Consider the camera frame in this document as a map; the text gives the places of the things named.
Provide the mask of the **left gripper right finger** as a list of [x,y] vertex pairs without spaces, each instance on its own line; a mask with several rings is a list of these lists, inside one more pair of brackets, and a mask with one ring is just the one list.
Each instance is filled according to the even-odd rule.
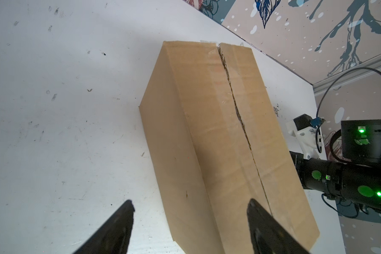
[[255,254],[309,254],[255,199],[247,218]]

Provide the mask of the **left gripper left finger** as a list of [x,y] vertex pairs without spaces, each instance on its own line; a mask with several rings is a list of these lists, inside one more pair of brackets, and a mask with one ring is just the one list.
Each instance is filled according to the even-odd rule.
[[75,254],[126,254],[134,222],[134,206],[126,200]]

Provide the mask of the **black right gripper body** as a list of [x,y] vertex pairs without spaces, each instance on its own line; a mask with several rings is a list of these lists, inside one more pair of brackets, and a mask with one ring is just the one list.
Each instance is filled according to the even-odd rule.
[[326,194],[340,194],[342,189],[342,163],[321,159],[306,159],[303,154],[290,151],[298,177],[304,189]]

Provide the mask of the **brown cardboard express box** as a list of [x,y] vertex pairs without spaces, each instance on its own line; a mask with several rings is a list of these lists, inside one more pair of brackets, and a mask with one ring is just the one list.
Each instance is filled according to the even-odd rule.
[[314,246],[320,232],[250,48],[165,41],[139,109],[170,233],[185,253],[252,253],[251,199]]

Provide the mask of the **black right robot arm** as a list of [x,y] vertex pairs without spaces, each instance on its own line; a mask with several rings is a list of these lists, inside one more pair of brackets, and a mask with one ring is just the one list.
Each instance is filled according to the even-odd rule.
[[342,121],[329,142],[341,140],[341,157],[330,150],[334,160],[320,159],[319,124],[306,114],[286,124],[302,149],[291,157],[303,188],[322,192],[323,199],[350,201],[356,211],[381,214],[381,120]]

